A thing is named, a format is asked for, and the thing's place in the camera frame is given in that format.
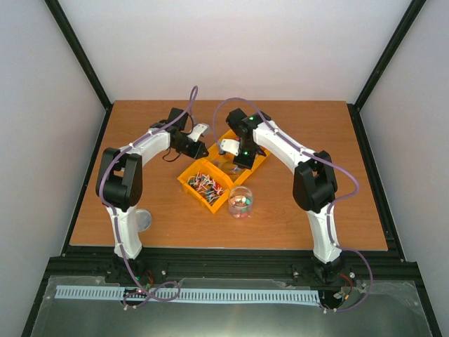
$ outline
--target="gray floor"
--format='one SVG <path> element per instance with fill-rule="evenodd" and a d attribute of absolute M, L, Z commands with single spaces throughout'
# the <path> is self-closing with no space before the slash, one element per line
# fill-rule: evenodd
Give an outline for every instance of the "gray floor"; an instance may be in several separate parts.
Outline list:
<path fill-rule="evenodd" d="M 408 282 L 375 284 L 374 294 L 359 308 L 326 315 L 315 307 L 278 304 L 148 303 L 123 311 L 118 301 L 52 300 L 52 291 L 44 298 L 33 336 L 431 335 Z"/>

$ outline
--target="black edge trim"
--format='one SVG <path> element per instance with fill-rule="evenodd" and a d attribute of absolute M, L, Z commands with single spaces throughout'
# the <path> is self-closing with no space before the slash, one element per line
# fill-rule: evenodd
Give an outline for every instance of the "black edge trim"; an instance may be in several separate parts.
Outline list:
<path fill-rule="evenodd" d="M 89 184 L 89 179 L 91 178 L 93 167 L 95 165 L 95 160 L 98 156 L 98 151 L 100 151 L 101 142 L 103 140 L 103 136 L 105 135 L 107 123 L 109 118 L 111 117 L 112 108 L 114 105 L 111 105 L 110 109 L 106 110 L 105 118 L 100 127 L 100 132 L 98 133 L 98 138 L 93 148 L 91 160 L 89 161 L 89 166 L 87 168 L 86 175 L 84 176 L 83 185 L 81 186 L 81 191 L 78 196 L 78 200 L 76 201 L 75 209 L 72 215 L 72 219 L 70 220 L 69 229 L 67 231 L 67 235 L 64 240 L 64 245 L 62 246 L 62 253 L 66 253 L 67 248 L 69 247 L 70 238 L 72 237 L 73 230 L 75 228 L 76 219 L 78 218 L 79 210 L 81 209 L 81 205 L 83 204 L 84 195 L 86 194 L 87 186 Z"/>
<path fill-rule="evenodd" d="M 354 103 L 356 112 L 360 112 L 363 105 L 366 103 L 366 100 L 373 92 L 374 87 L 387 68 L 387 65 L 393 58 L 393 55 L 401 44 L 404 36 L 407 34 L 408 30 L 412 26 L 415 18 L 417 17 L 425 3 L 426 0 L 412 0 L 410 2 L 410 5 L 408 6 L 401 21 L 399 22 L 398 27 L 394 31 L 393 35 L 390 38 L 390 41 L 384 49 L 384 52 L 381 54 L 379 60 L 377 61 L 373 72 L 371 72 L 371 75 L 368 77 L 368 80 L 362 91 L 360 92 L 360 95 L 358 95 L 357 101 Z"/>
<path fill-rule="evenodd" d="M 98 79 L 97 74 L 95 73 L 95 70 L 91 65 L 91 62 L 87 58 L 86 53 L 84 53 L 83 47 L 79 43 L 79 40 L 76 37 L 75 32 L 72 29 L 69 20 L 67 19 L 67 16 L 65 16 L 65 13 L 59 1 L 45 0 L 45 2 L 51 14 L 55 18 L 56 23 L 61 29 L 61 32 L 64 34 L 65 39 L 70 45 L 70 48 L 72 48 L 73 54 L 75 54 L 76 59 L 78 60 L 80 66 L 83 68 L 84 74 L 86 74 L 101 104 L 106 110 L 112 109 L 111 101 L 107 97 L 107 94 L 102 84 L 100 83 L 100 80 Z"/>
<path fill-rule="evenodd" d="M 393 217 L 391 216 L 391 211 L 388 206 L 387 197 L 385 196 L 385 191 L 382 186 L 382 181 L 380 180 L 379 172 L 371 151 L 371 146 L 366 135 L 365 127 L 363 126 L 362 118 L 360 114 L 354 113 L 354 109 L 355 107 L 352 104 L 348 104 L 349 115 L 351 116 L 358 147 L 360 148 L 366 173 L 368 174 L 385 239 L 387 240 L 387 243 L 389 243 L 389 249 L 391 243 L 393 243 L 399 258 L 405 259 L 398 232 L 396 231 L 396 226 L 394 225 Z"/>

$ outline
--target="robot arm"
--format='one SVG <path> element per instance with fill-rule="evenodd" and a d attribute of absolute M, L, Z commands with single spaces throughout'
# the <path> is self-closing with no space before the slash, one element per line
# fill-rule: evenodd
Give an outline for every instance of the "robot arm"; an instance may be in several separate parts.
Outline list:
<path fill-rule="evenodd" d="M 279 158 L 294 175 L 293 196 L 296 203 L 307 213 L 312 236 L 314 238 L 314 255 L 323 263 L 332 264 L 339 259 L 341 250 L 333 246 L 329 240 L 326 225 L 326 211 L 329 203 L 335 199 L 337 183 L 333 169 L 329 166 L 315 162 L 304 152 L 330 161 L 327 152 L 315 153 L 304 147 L 289 135 L 284 133 L 271 118 L 264 114 L 266 120 L 275 132 L 266 125 L 258 114 L 247 117 L 240 110 L 229 113 L 227 123 L 240 138 L 237 140 L 225 139 L 220 143 L 220 149 L 234 155 L 234 163 L 241 168 L 251 169 L 256 154 L 264 155 L 264 147 Z M 283 135 L 302 151 L 296 150 L 291 144 L 279 137 Z M 335 243 L 338 244 L 333 209 L 330 215 L 330 228 Z"/>
<path fill-rule="evenodd" d="M 174 120 L 180 113 L 182 113 L 181 109 L 173 108 L 168 120 L 153 124 L 149 131 L 157 130 L 171 120 Z M 137 203 L 142 195 L 143 166 L 158 153 L 167 150 L 169 147 L 194 159 L 208 156 L 206 146 L 203 142 L 199 141 L 200 136 L 204 136 L 207 133 L 209 129 L 208 125 L 197 124 L 190 133 L 183 133 L 181 131 L 184 130 L 186 122 L 187 115 L 178 123 L 173 124 L 173 126 L 164 131 L 154 135 L 152 134 L 138 146 L 127 151 L 116 163 L 114 170 L 111 171 L 106 180 L 103 196 L 107 202 L 116 208 L 120 238 L 128 258 L 136 258 L 142 249 L 142 243 L 138 236 L 136 211 Z M 121 147 L 120 149 L 107 148 L 103 152 L 96 185 L 97 195 L 100 188 L 100 181 L 105 174 L 106 168 L 124 148 L 126 147 Z M 117 171 L 122 171 L 123 176 L 114 174 Z M 106 207 L 106 209 L 111 217 L 112 228 L 114 230 L 114 252 L 118 256 L 123 257 L 121 249 L 117 245 L 114 214 L 111 208 Z"/>

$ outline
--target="white wall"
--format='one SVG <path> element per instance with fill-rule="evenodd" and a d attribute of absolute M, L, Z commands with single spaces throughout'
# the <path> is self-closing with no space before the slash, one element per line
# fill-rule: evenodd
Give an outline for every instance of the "white wall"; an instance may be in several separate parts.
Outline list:
<path fill-rule="evenodd" d="M 354 102 L 410 0 L 62 0 L 113 100 Z"/>
<path fill-rule="evenodd" d="M 0 326 L 20 336 L 60 254 L 104 110 L 43 1 L 0 11 Z"/>
<path fill-rule="evenodd" d="M 449 2 L 428 1 L 362 109 L 408 260 L 444 336 L 449 292 Z"/>

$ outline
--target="yellow bin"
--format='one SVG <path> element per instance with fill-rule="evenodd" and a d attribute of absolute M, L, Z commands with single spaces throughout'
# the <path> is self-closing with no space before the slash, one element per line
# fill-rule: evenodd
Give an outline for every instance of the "yellow bin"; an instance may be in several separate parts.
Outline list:
<path fill-rule="evenodd" d="M 229 130 L 226 132 L 221 139 L 234 139 L 236 134 L 233 130 Z M 192 165 L 190 165 L 184 172 L 181 173 L 177 179 L 181 182 L 182 188 L 184 192 L 190 193 L 196 199 L 199 200 L 200 205 L 202 207 L 207 207 L 212 213 L 216 213 L 218 209 L 223 205 L 229 196 L 229 192 L 235 186 L 240 186 L 243 182 L 255 171 L 257 167 L 270 155 L 270 151 L 263 149 L 267 154 L 266 157 L 256 156 L 253 169 L 252 170 L 242 170 L 238 175 L 234 176 L 235 180 L 233 181 L 230 176 L 228 176 L 225 172 L 220 170 L 216 165 L 213 164 L 214 161 L 217 161 L 219 158 L 223 158 L 218 154 L 218 146 L 216 143 L 213 143 L 211 147 L 209 147 L 209 155 L 206 158 L 201 158 L 196 161 Z M 220 196 L 215 203 L 211 206 L 206 199 L 204 199 L 195 189 L 190 187 L 188 181 L 189 178 L 195 176 L 198 172 L 202 172 L 204 174 L 208 174 L 211 178 L 215 179 L 217 183 L 219 183 L 223 189 L 226 189 L 226 192 Z"/>

